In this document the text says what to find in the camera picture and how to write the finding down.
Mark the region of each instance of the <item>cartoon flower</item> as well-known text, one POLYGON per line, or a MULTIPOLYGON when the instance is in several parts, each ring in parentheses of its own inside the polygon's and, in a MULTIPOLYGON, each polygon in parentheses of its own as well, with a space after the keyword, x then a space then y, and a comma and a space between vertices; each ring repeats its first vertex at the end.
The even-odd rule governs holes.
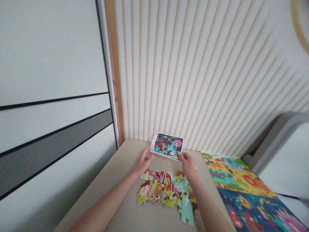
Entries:
POLYGON ((181 147, 182 142, 180 140, 175 140, 174 145, 177 146, 177 147, 181 147))
POLYGON ((283 222, 285 227, 290 231, 308 232, 306 227, 293 215, 279 209, 276 210, 278 218, 283 222))

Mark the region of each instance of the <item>colorful play mat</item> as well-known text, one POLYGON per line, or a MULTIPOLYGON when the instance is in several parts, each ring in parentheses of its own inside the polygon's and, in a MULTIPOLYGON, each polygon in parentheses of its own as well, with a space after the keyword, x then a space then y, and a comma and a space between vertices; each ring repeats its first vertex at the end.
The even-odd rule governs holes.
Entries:
POLYGON ((308 231, 241 159, 201 154, 237 231, 308 231))

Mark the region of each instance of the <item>table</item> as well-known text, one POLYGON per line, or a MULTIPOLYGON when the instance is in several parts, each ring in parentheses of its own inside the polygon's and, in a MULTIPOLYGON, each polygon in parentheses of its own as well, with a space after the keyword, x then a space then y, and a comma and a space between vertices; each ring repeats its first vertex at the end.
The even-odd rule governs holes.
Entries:
MULTIPOLYGON (((150 146, 148 142, 127 139, 54 231, 68 231, 97 200, 129 173, 140 154, 148 146, 150 146)), ((234 231, 236 231, 202 155, 196 151, 185 151, 194 157, 199 178, 225 218, 232 225, 234 231)), ((180 161, 159 155, 154 155, 149 168, 154 171, 164 172, 170 170, 173 174, 178 170, 182 170, 180 161)), ((153 205, 150 202, 145 206, 137 206, 136 192, 144 182, 145 180, 139 179, 132 185, 105 231, 205 231, 199 212, 196 212, 194 216, 194 227, 192 227, 180 221, 177 206, 164 209, 162 204, 153 205)))

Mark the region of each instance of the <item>puzzle picture card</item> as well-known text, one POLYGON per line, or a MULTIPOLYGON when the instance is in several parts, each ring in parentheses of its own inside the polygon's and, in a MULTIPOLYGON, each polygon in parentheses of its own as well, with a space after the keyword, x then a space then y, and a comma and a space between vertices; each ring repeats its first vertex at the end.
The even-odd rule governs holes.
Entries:
POLYGON ((150 152, 179 160, 177 152, 183 151, 183 138, 156 132, 152 139, 150 152))

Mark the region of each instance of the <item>hand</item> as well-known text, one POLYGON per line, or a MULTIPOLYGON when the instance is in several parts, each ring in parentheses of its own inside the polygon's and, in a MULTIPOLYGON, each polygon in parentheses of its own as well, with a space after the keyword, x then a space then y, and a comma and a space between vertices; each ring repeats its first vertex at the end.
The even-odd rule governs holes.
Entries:
POLYGON ((186 174, 186 177, 190 178, 191 176, 196 175, 194 158, 186 152, 178 152, 177 155, 183 164, 183 171, 186 174))
POLYGON ((144 171, 148 168, 150 162, 153 160, 154 155, 150 152, 150 146, 147 147, 141 156, 138 158, 132 172, 136 175, 136 178, 139 178, 144 171))

